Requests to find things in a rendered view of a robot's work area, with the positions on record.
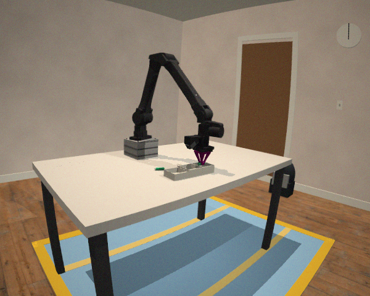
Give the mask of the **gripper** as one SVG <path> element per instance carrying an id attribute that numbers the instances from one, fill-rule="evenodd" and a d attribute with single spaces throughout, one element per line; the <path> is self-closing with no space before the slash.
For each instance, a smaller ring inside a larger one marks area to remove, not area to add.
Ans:
<path id="1" fill-rule="evenodd" d="M 200 163 L 201 162 L 201 165 L 204 165 L 208 156 L 211 154 L 211 152 L 213 152 L 214 150 L 214 147 L 213 146 L 209 146 L 209 135 L 208 136 L 208 145 L 207 147 L 199 147 L 199 146 L 194 146 L 192 148 L 192 150 L 194 150 L 194 153 L 198 159 L 198 162 Z M 206 154 L 205 158 L 204 158 L 204 155 Z M 200 156 L 200 158 L 199 158 Z M 204 160 L 203 160 L 204 159 Z"/>

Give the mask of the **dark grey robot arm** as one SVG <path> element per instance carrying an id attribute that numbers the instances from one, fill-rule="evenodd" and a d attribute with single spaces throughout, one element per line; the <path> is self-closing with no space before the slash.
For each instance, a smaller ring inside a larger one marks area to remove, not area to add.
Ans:
<path id="1" fill-rule="evenodd" d="M 152 122 L 153 120 L 153 109 L 151 108 L 151 103 L 161 66 L 164 66 L 173 77 L 176 84 L 179 86 L 180 90 L 189 101 L 191 108 L 194 111 L 195 116 L 197 117 L 197 123 L 200 123 L 198 134 L 202 136 L 198 136 L 198 134 L 196 134 L 194 136 L 184 137 L 184 143 L 187 149 L 192 149 L 194 146 L 207 147 L 207 135 L 216 138 L 222 138 L 224 135 L 223 124 L 212 121 L 213 112 L 211 108 L 199 96 L 191 82 L 181 70 L 176 57 L 173 54 L 160 52 L 149 55 L 149 59 L 149 70 L 147 73 L 141 102 L 138 108 L 136 108 L 136 112 L 133 113 L 132 116 L 133 123 L 135 124 L 134 136 L 129 137 L 129 139 L 134 141 L 142 141 L 152 138 L 151 135 L 147 135 L 146 124 L 148 124 L 150 121 Z"/>

